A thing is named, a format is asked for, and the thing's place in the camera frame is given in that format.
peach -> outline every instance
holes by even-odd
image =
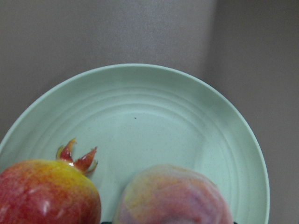
[[[127,185],[113,224],[232,224],[228,204],[207,177],[155,165]]]

pomegranate calyx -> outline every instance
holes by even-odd
[[[74,144],[76,144],[75,138],[70,140],[66,146],[61,146],[57,151],[56,159],[67,162],[69,165],[74,166],[79,171],[81,171],[84,175],[92,173],[98,165],[98,162],[94,160],[94,155],[97,152],[97,147],[74,162],[71,156]]]

plate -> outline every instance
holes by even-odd
[[[98,146],[90,177],[102,221],[143,169],[171,163],[201,172],[220,189],[239,224],[268,223],[263,155],[249,125],[218,91],[181,71],[149,64],[93,69],[36,100],[0,144],[0,172],[32,158],[55,158],[76,137],[74,158]]]

